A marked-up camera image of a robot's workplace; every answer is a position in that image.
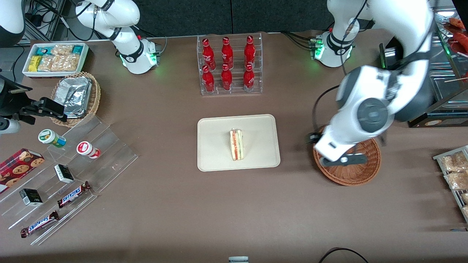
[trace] brown tabletop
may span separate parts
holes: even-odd
[[[382,30],[358,35],[348,71],[375,64]],[[304,137],[317,96],[343,78],[341,68],[311,61],[281,34],[263,33],[263,94],[202,97],[196,37],[170,38],[161,66],[133,75],[111,42],[89,42],[83,71],[99,81],[98,116],[140,157],[102,195],[44,244],[30,246],[0,221],[1,262],[317,262],[333,247],[370,262],[452,262],[468,258],[468,233],[432,156],[468,144],[466,128],[410,129],[395,124],[382,147],[379,174],[344,187],[314,166]],[[57,79],[24,78],[30,98],[50,96]],[[335,92],[318,121],[336,113]],[[281,164],[276,168],[201,172],[197,122],[206,117],[272,114]],[[64,133],[49,118],[0,138],[0,160],[24,147],[42,152],[39,131]],[[361,262],[337,252],[328,262]]]

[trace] red lid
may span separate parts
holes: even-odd
[[[80,144],[78,144],[78,147],[76,147],[76,150],[78,153],[86,153],[87,151],[89,151],[90,147],[91,145],[87,141],[83,141],[83,142],[80,142]]]
[[[207,46],[210,45],[210,41],[209,41],[207,38],[204,38],[204,39],[202,40],[202,43],[203,43],[203,46],[204,46],[204,47],[207,47]]]

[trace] small black box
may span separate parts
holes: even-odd
[[[27,188],[22,189],[20,191],[20,196],[23,199],[25,205],[40,206],[42,204],[42,199],[39,196],[37,190]]]
[[[73,183],[74,179],[72,173],[67,166],[58,164],[55,167],[55,173],[58,176],[58,179],[64,183]]]

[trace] coca-cola bottle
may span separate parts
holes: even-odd
[[[214,77],[213,74],[211,74],[210,69],[208,68],[207,65],[203,65],[203,84],[205,85],[205,90],[208,93],[213,93],[214,92]]]
[[[205,64],[208,65],[210,71],[216,69],[216,62],[214,61],[214,52],[213,49],[210,47],[210,41],[207,38],[202,40],[203,43],[203,60]]]
[[[233,48],[229,44],[229,38],[223,37],[223,48],[221,49],[223,54],[223,63],[226,63],[229,66],[229,69],[234,67],[234,54]]]
[[[244,72],[244,90],[246,92],[251,92],[254,88],[254,78],[255,74],[252,71],[252,64],[248,64]]]
[[[244,48],[244,66],[247,67],[248,64],[252,64],[252,67],[255,67],[255,46],[254,46],[254,37],[247,37],[247,45]]]
[[[223,72],[221,73],[221,79],[223,80],[223,89],[226,91],[230,91],[233,85],[233,75],[229,70],[229,66],[224,63],[223,64]]]

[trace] wicker basket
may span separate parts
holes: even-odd
[[[348,166],[326,167],[320,164],[322,155],[313,149],[314,159],[317,166],[330,180],[347,186],[362,185],[371,181],[380,169],[380,149],[374,139],[369,139],[357,144],[357,152],[367,156],[367,163],[353,164]]]
[[[88,110],[86,115],[83,117],[92,117],[96,114],[97,109],[99,107],[99,100],[101,99],[101,88],[99,87],[99,83],[97,83],[96,79],[93,77],[93,75],[87,73],[87,72],[79,72],[75,73],[70,76],[66,76],[66,78],[78,78],[78,77],[87,77],[92,80],[93,86],[91,87],[91,95],[89,97],[88,101]],[[54,99],[55,93],[57,91],[57,87],[59,84],[55,85],[54,91],[52,91],[51,99]],[[68,119],[66,122],[61,122],[57,119],[51,118],[52,121],[60,126],[66,126],[66,127],[74,127],[78,122],[80,122],[83,118],[81,119]]]

